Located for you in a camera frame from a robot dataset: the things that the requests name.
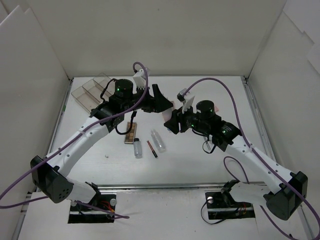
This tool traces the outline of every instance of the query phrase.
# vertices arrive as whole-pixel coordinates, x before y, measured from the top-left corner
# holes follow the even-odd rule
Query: plastic container
[[[151,130],[151,138],[154,142],[155,147],[158,149],[159,153],[163,153],[166,151],[166,146],[164,144],[164,141],[162,141],[159,133],[155,130]]]
[[[142,158],[142,147],[139,138],[133,139],[134,156],[136,159]]]
[[[98,76],[95,76],[93,79],[90,79],[81,87],[74,90],[71,95],[81,107],[90,113],[92,109],[95,109],[102,103],[103,100],[100,98],[100,94],[110,80],[111,79],[107,75],[100,73]],[[107,101],[114,92],[115,82],[112,81],[105,91],[103,98]]]

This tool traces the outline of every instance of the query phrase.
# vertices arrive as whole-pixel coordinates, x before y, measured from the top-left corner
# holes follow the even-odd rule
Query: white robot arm
[[[34,184],[39,187],[54,203],[68,199],[93,204],[100,192],[93,183],[81,183],[70,179],[68,174],[77,161],[101,138],[108,135],[124,116],[118,116],[112,120],[96,124],[84,132],[88,126],[106,117],[116,115],[132,107],[141,97],[145,90],[144,72],[138,71],[133,79],[136,83],[137,93],[133,94],[133,83],[126,79],[119,79],[115,82],[116,91],[110,96],[108,102],[101,103],[93,109],[90,117],[80,129],[63,145],[65,146],[76,136],[80,137],[70,144],[63,152],[50,159],[46,164],[39,167],[32,173]],[[142,109],[148,113],[161,113],[172,108],[173,104],[167,100],[159,91],[156,84],[152,85],[153,95],[149,90],[141,104],[134,110]],[[183,106],[172,112],[171,119],[165,122],[164,126],[174,134],[184,133],[191,128],[198,134],[208,138],[215,146],[230,154],[240,162],[249,167],[259,175],[266,183],[266,186],[245,184],[239,181],[231,181],[225,184],[222,189],[227,198],[236,202],[249,202],[267,206],[268,209],[278,218],[287,220],[300,205],[301,200],[279,180],[270,170],[257,158],[253,150],[267,162],[267,164],[278,173],[285,181],[289,182],[303,196],[307,194],[308,178],[302,172],[297,174],[280,166],[262,151],[257,149],[250,142],[243,138],[241,131],[229,122],[215,114],[214,103],[204,100],[196,105],[196,113],[193,113],[192,103],[194,96],[185,90],[178,94],[178,99]],[[43,160],[36,156],[31,161],[31,167],[36,166]]]
[[[227,182],[222,189],[224,197],[229,198],[230,202],[247,202],[267,206],[275,216],[288,220],[302,200],[272,171],[280,175],[304,198],[307,194],[307,176],[300,171],[294,174],[260,151],[244,138],[239,128],[216,115],[212,101],[198,102],[196,113],[194,113],[192,107],[194,95],[187,89],[183,89],[177,98],[183,103],[183,106],[172,112],[171,119],[164,124],[165,127],[174,134],[184,133],[191,128],[194,133],[207,137],[216,147],[250,168],[266,184],[266,186],[259,186],[232,180]]]
[[[99,197],[100,192],[93,183],[78,182],[70,179],[68,175],[77,161],[97,141],[116,129],[117,125],[124,120],[124,115],[120,113],[132,108],[138,102],[137,107],[133,109],[131,118],[135,116],[135,110],[138,109],[147,113],[161,113],[173,107],[173,104],[162,95],[157,84],[152,85],[153,96],[149,94],[149,88],[145,90],[145,71],[141,69],[133,76],[136,83],[135,94],[133,94],[133,83],[130,80],[112,79],[115,81],[115,93],[109,97],[108,101],[103,101],[93,109],[80,129],[62,145],[68,147],[58,154],[60,148],[48,154],[45,159],[50,158],[50,160],[45,164],[39,156],[32,159],[30,163],[32,168],[42,164],[32,172],[33,183],[54,203],[60,203],[65,199],[92,203],[95,198]],[[119,116],[100,124],[93,124],[115,115]]]

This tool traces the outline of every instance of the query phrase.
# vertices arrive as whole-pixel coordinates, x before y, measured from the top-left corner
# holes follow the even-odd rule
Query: red pen
[[[154,150],[154,148],[152,147],[152,145],[151,145],[151,143],[149,142],[149,140],[148,141],[146,141],[147,143],[148,143],[148,145],[149,145],[149,147],[150,147],[150,149],[151,149],[151,151],[152,151],[152,153],[153,153],[153,155],[154,155],[154,157],[155,158],[157,158],[158,157],[158,155],[156,154],[156,151]]]

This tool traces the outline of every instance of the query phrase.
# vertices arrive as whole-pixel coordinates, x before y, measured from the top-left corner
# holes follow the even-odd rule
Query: white enclosure
[[[69,77],[246,75],[284,0],[28,0]]]
[[[130,76],[140,61],[158,76],[248,78],[276,159],[308,176],[320,212],[319,11],[319,0],[0,0],[0,193],[47,153],[68,78]],[[0,205],[33,188],[27,177]],[[0,211],[11,239],[21,208]]]

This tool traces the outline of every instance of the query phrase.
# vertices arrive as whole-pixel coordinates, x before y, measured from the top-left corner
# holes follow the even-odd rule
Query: plastic bottle
[[[163,153],[166,151],[166,146],[164,142],[162,141],[159,133],[154,129],[151,130],[151,138],[154,142],[155,147],[158,149],[159,153]]]
[[[142,158],[142,147],[139,138],[133,139],[134,156],[136,159]]]

